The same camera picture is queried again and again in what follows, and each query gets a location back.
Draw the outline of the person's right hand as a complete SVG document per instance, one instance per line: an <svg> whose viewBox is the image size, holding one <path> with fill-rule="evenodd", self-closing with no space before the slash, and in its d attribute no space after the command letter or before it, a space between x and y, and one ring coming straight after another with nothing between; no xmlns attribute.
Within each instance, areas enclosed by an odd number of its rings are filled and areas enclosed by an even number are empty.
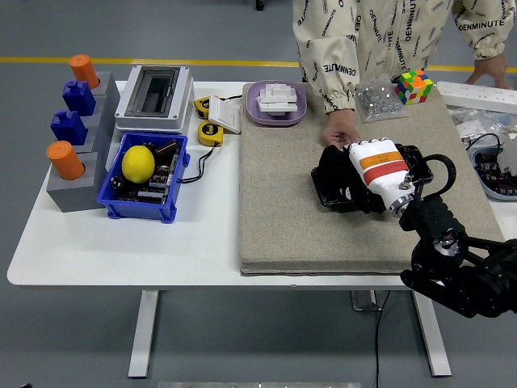
<svg viewBox="0 0 517 388"><path fill-rule="evenodd" d="M339 149L361 142L362 138L355 127L355 112L343 109L328 113L321 139L325 146L336 146Z"/></svg>

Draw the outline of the person's left hand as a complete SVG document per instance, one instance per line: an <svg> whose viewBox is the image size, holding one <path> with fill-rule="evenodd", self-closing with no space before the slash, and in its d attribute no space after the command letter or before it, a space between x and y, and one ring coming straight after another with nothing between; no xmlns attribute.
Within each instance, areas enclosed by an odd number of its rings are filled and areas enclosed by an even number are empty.
<svg viewBox="0 0 517 388"><path fill-rule="evenodd" d="M494 80L494 86L500 89L511 90L512 87L506 82L506 58L504 54L495 57L474 61L474 68L465 83L475 84L482 76L490 76Z"/></svg>

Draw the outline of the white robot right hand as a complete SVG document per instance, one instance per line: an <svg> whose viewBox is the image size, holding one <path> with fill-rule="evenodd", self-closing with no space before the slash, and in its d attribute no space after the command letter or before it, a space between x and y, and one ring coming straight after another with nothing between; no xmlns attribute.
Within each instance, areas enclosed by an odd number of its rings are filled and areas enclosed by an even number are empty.
<svg viewBox="0 0 517 388"><path fill-rule="evenodd" d="M394 217L400 217L414 197L409 167L387 137L345 145L359 181L384 202Z"/></svg>

